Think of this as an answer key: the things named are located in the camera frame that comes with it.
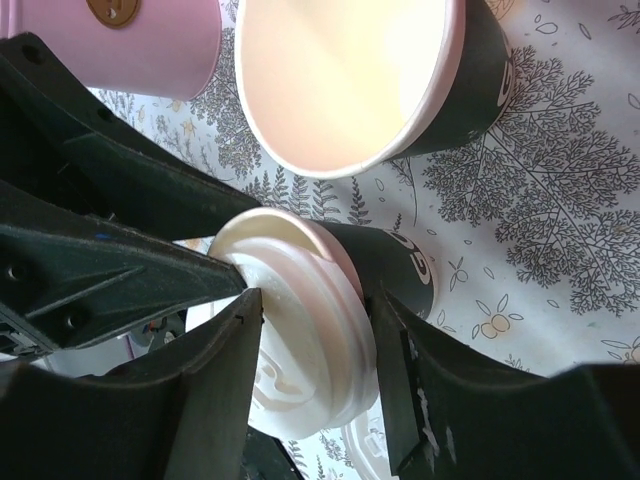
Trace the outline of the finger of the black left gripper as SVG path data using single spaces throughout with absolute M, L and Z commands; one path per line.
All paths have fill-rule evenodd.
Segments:
M 60 235 L 4 225 L 1 352 L 86 348 L 244 288 L 234 267 L 139 233 Z
M 118 118 L 30 32 L 1 42 L 1 179 L 163 240 L 212 236 L 259 204 Z

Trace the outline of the black paper coffee cup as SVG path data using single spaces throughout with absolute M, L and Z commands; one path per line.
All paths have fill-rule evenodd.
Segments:
M 230 220 L 215 235 L 209 254 L 219 257 L 233 243 L 266 237 L 284 241 L 340 266 L 362 298 L 383 284 L 425 320 L 437 297 L 435 267 L 419 243 L 391 230 L 304 219 L 260 207 Z

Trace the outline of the white plastic cup lid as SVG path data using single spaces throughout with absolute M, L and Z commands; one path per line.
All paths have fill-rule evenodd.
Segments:
M 389 464 L 384 419 L 379 402 L 342 426 L 341 436 L 346 454 L 360 479 L 396 479 Z

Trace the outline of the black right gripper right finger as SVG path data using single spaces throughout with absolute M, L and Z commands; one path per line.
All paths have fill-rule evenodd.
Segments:
M 635 479 L 639 369 L 542 377 L 493 360 L 389 291 L 367 302 L 389 464 L 402 479 Z

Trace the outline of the pink cup of straws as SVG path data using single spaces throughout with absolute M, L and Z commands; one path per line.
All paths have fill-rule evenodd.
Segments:
M 211 0 L 6 0 L 1 36 L 36 35 L 85 86 L 191 100 L 221 48 Z

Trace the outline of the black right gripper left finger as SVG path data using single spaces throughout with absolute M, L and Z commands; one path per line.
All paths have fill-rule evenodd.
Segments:
M 1 366 L 5 479 L 235 479 L 262 325 L 250 289 L 103 376 Z

